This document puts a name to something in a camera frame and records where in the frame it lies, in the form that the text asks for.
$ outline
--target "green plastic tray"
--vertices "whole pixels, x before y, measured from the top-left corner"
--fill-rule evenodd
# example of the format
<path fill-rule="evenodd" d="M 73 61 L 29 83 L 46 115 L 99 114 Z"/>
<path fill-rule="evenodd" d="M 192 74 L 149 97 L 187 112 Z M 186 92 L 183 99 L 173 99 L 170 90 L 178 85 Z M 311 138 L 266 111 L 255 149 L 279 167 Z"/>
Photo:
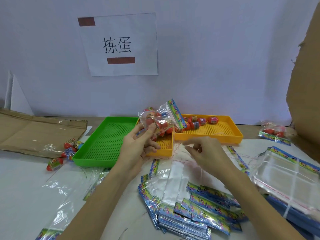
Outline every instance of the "green plastic tray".
<path fill-rule="evenodd" d="M 118 160 L 123 137 L 136 125 L 136 117 L 106 117 L 73 156 L 78 166 L 112 168 Z"/>

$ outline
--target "white table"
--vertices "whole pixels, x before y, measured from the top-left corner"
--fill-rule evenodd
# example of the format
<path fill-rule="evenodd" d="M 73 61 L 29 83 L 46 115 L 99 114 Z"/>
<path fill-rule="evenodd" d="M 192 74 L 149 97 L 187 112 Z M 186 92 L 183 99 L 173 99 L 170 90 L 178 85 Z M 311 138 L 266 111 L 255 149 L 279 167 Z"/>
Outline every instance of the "white table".
<path fill-rule="evenodd" d="M 287 151 L 301 159 L 316 164 L 305 153 L 294 145 L 289 147 L 268 140 L 243 140 L 234 148 L 245 162 L 255 157 L 267 147 L 276 147 Z M 176 150 L 174 159 L 192 160 L 182 145 Z M 178 240 L 180 237 L 155 230 L 145 205 L 138 195 L 137 187 L 140 177 L 149 173 L 152 159 L 143 165 L 142 171 L 124 191 L 105 231 L 104 240 L 154 239 Z M 47 172 L 48 159 L 22 155 L 19 153 L 0 151 L 0 239 L 34 240 L 42 228 L 53 220 L 58 207 L 79 180 L 86 180 L 84 173 L 75 165 L 64 165 L 55 172 Z M 50 188 L 54 182 L 64 187 Z M 77 202 L 81 207 L 82 199 Z M 243 233 L 231 233 L 230 240 L 258 239 L 250 222 L 242 224 Z M 212 231 L 213 239 L 227 239 L 227 236 Z"/>

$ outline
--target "brown cardboard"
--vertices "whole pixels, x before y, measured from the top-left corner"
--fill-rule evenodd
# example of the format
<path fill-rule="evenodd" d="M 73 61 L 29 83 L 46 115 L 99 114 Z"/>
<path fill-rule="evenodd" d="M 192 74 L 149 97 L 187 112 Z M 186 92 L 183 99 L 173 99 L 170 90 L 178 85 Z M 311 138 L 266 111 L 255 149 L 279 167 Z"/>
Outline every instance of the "brown cardboard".
<path fill-rule="evenodd" d="M 298 133 L 292 142 L 320 162 L 320 4 L 292 70 L 286 101 Z"/>
<path fill-rule="evenodd" d="M 79 139 L 87 121 L 31 116 L 0 108 L 0 150 L 38 157 L 59 157 L 69 138 Z"/>

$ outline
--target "left hand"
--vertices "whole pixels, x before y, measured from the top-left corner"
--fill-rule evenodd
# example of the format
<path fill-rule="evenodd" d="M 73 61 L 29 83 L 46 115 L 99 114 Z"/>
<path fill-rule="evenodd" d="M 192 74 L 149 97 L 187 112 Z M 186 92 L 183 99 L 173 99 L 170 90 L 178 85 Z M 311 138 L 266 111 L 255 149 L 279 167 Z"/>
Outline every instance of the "left hand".
<path fill-rule="evenodd" d="M 156 125 L 152 123 L 148 130 L 137 138 L 136 134 L 142 129 L 143 124 L 140 123 L 123 138 L 120 155 L 114 166 L 127 175 L 129 180 L 134 179 L 138 175 L 146 155 L 160 149 L 160 145 L 150 139 L 156 129 Z"/>

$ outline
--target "white wall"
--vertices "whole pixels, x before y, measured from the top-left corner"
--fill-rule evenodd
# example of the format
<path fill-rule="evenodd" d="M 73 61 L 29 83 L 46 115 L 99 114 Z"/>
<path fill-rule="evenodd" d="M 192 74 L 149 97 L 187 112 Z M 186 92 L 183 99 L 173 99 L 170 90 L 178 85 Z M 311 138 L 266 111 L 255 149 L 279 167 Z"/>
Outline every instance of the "white wall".
<path fill-rule="evenodd" d="M 183 113 L 288 124 L 298 44 L 319 0 L 0 0 L 0 98 L 10 69 L 37 115 Z M 90 77 L 78 17 L 155 12 L 158 76 Z"/>

